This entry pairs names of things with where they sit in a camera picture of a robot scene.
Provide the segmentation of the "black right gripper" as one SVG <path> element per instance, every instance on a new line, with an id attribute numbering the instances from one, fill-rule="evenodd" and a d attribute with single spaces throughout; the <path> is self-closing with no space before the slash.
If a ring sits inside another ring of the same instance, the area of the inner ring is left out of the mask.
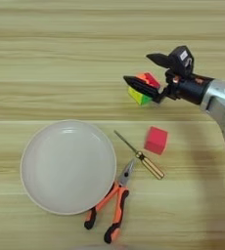
<path id="1" fill-rule="evenodd" d="M 170 56 L 153 53 L 148 54 L 147 58 L 158 66 L 164 68 L 172 67 L 172 59 Z M 167 83 L 167 96 L 172 100 L 183 99 L 192 104 L 200 105 L 203 101 L 203 96 L 213 81 L 210 77 L 191 74 L 190 76 L 183 78 L 182 76 L 175 74 L 171 69 L 165 73 Z M 161 93 L 156 87 L 147 84 L 144 80 L 136 76 L 124 76 L 125 82 L 137 92 L 148 96 L 153 102 L 160 104 L 165 98 L 165 91 Z"/>

